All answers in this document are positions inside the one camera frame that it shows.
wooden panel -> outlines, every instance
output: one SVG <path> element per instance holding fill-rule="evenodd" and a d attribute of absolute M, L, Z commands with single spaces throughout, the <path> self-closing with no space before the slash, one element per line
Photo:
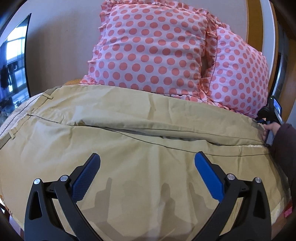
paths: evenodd
<path fill-rule="evenodd" d="M 272 72 L 270 73 L 269 76 L 269 83 L 268 83 L 268 92 L 270 92 L 270 89 L 272 87 L 272 83 L 274 81 L 274 75 L 276 73 L 276 64 L 277 64 L 277 59 L 278 59 L 278 52 L 279 52 L 279 27 L 277 24 L 277 19 L 276 19 L 276 12 L 274 9 L 274 6 L 272 3 L 270 3 L 271 8 L 272 8 L 272 13 L 274 15 L 274 28 L 275 28 L 275 36 L 276 36 L 276 48 L 274 51 L 274 65 L 272 67 Z"/>
<path fill-rule="evenodd" d="M 289 40 L 288 66 L 284 86 L 279 97 L 283 108 L 282 118 L 287 121 L 296 98 L 296 41 Z"/>
<path fill-rule="evenodd" d="M 247 43 L 262 52 L 263 16 L 260 0 L 247 0 L 248 6 L 248 41 Z"/>

khaki pants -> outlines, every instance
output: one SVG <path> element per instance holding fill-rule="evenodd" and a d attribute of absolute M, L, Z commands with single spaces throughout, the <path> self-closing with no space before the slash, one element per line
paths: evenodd
<path fill-rule="evenodd" d="M 63 86 L 42 95 L 0 140 L 0 194 L 23 227 L 34 179 L 58 180 L 98 153 L 101 168 L 78 206 L 104 240 L 191 240 L 218 204 L 194 166 L 203 151 L 238 179 L 261 177 L 275 222 L 287 203 L 286 182 L 262 147 L 262 131 L 249 117 L 206 104 L 118 87 Z M 239 207 L 240 201 L 224 232 Z"/>

dark blue textured pad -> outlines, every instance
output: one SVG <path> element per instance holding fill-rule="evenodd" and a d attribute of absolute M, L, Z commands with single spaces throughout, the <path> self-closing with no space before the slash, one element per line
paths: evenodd
<path fill-rule="evenodd" d="M 84 198 L 89 186 L 96 176 L 101 165 L 99 155 L 94 155 L 87 166 L 83 169 L 79 177 L 72 185 L 72 200 L 73 202 L 81 201 Z"/>
<path fill-rule="evenodd" d="M 221 202 L 224 197 L 223 184 L 207 160 L 201 153 L 197 153 L 194 158 L 194 163 L 212 197 Z"/>

pink object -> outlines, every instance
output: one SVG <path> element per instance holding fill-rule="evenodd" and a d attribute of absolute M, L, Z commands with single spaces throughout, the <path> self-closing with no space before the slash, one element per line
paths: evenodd
<path fill-rule="evenodd" d="M 215 31 L 207 14 L 166 0 L 104 2 L 101 39 L 81 83 L 197 101 L 205 35 Z"/>
<path fill-rule="evenodd" d="M 207 37 L 206 56 L 212 67 L 201 79 L 200 89 L 214 103 L 254 118 L 267 102 L 266 58 L 231 32 L 228 25 L 219 20 L 216 24 L 217 36 Z"/>

polka dot pillow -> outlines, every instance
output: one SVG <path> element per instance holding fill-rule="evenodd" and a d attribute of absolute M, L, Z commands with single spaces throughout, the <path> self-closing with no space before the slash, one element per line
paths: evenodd
<path fill-rule="evenodd" d="M 208 12 L 178 2 L 108 1 L 82 83 L 198 96 Z"/>
<path fill-rule="evenodd" d="M 269 74 L 265 56 L 225 24 L 217 24 L 217 36 L 207 38 L 208 49 L 217 54 L 201 79 L 200 89 L 213 102 L 256 117 L 267 102 Z"/>

